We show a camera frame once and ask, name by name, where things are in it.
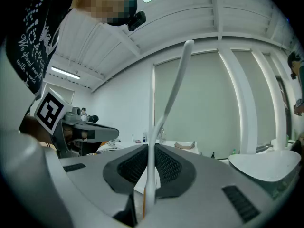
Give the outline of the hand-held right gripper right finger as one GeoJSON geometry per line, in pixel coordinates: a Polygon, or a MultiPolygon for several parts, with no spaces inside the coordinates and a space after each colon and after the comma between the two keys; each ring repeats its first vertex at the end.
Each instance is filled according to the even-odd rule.
{"type": "Polygon", "coordinates": [[[144,219],[147,228],[261,228],[272,198],[221,161],[155,146],[161,186],[144,219]]]}

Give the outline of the person's left hand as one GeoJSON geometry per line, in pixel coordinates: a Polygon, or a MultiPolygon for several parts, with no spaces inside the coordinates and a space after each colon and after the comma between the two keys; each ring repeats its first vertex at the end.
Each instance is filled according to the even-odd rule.
{"type": "Polygon", "coordinates": [[[87,131],[76,129],[68,125],[63,127],[63,133],[66,142],[71,142],[75,139],[87,139],[88,137],[87,131]]]}

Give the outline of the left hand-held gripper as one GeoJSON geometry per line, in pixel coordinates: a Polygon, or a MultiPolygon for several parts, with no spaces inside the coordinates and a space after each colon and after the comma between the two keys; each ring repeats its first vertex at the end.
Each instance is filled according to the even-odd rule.
{"type": "Polygon", "coordinates": [[[118,138],[119,130],[83,121],[81,110],[73,107],[53,89],[45,90],[34,117],[46,129],[58,158],[86,156],[96,153],[101,142],[118,138]],[[64,126],[74,128],[74,140],[66,142],[64,126]]]}

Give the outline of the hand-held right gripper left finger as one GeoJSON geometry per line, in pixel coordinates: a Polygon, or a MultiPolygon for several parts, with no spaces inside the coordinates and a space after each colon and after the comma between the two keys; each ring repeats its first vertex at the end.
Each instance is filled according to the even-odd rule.
{"type": "Polygon", "coordinates": [[[148,145],[59,160],[80,192],[103,213],[136,226],[134,187],[147,167],[148,145]]]}

